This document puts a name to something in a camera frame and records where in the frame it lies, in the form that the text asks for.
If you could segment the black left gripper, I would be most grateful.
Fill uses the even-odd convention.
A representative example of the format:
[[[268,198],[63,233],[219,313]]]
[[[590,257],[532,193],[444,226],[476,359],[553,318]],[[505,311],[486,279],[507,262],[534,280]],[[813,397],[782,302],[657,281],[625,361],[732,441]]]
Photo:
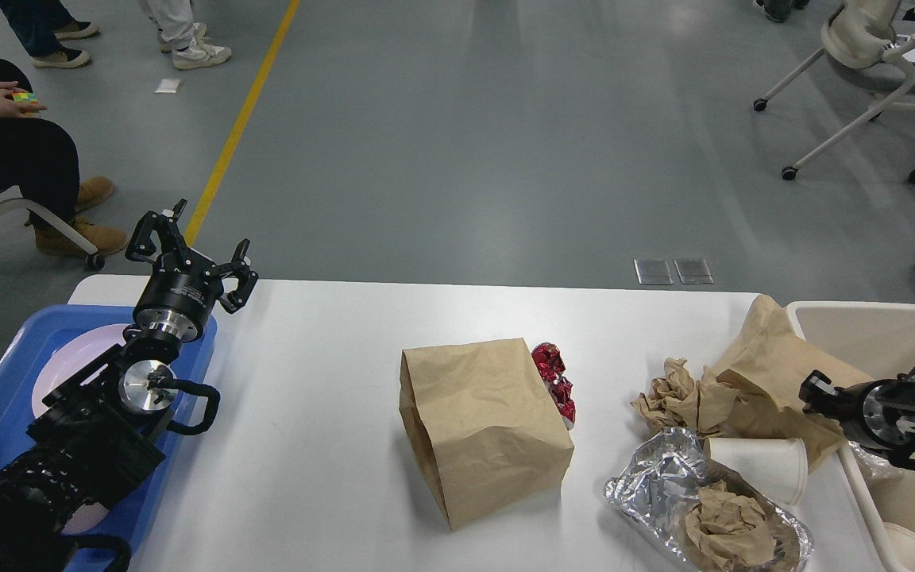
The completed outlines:
[[[206,274],[192,274],[197,264],[178,227],[187,199],[181,199],[163,213],[148,211],[132,232],[125,249],[128,261],[148,263],[152,275],[133,311],[135,339],[149,330],[170,334],[179,341],[193,342],[206,330],[215,303],[226,314],[235,314],[247,304],[259,280],[252,270],[244,238],[231,261],[213,265]],[[235,278],[235,288],[226,291],[224,281]]]

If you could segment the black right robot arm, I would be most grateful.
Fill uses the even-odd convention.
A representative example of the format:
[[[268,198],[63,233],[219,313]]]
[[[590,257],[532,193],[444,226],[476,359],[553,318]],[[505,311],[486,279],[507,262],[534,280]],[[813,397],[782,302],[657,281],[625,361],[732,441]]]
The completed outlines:
[[[915,471],[915,366],[894,379],[836,387],[820,370],[803,380],[799,397],[804,412],[838,420],[851,441]]]

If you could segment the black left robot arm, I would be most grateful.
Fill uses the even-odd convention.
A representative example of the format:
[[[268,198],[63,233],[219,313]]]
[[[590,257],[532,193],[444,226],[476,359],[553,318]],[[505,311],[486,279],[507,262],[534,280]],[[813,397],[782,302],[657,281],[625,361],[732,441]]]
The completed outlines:
[[[149,211],[125,256],[152,265],[124,330],[44,398],[28,427],[33,448],[0,470],[0,571],[62,571],[77,551],[111,551],[109,571],[125,571],[132,551],[116,535],[66,535],[84,504],[113,508],[162,464],[163,432],[199,435],[218,413],[219,391],[178,379],[172,362],[206,330],[215,304],[233,314],[257,285],[249,240],[228,263],[190,249],[178,227],[186,206]]]

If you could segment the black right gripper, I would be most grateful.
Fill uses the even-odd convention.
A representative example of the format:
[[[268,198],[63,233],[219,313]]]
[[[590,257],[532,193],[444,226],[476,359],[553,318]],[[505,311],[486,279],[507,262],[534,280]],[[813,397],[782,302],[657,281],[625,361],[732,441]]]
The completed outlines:
[[[894,384],[896,380],[879,380],[841,388],[814,369],[802,381],[798,395],[805,414],[836,417],[851,441],[865,449],[887,451],[903,445],[903,435],[894,420],[886,418],[886,406],[878,399]]]

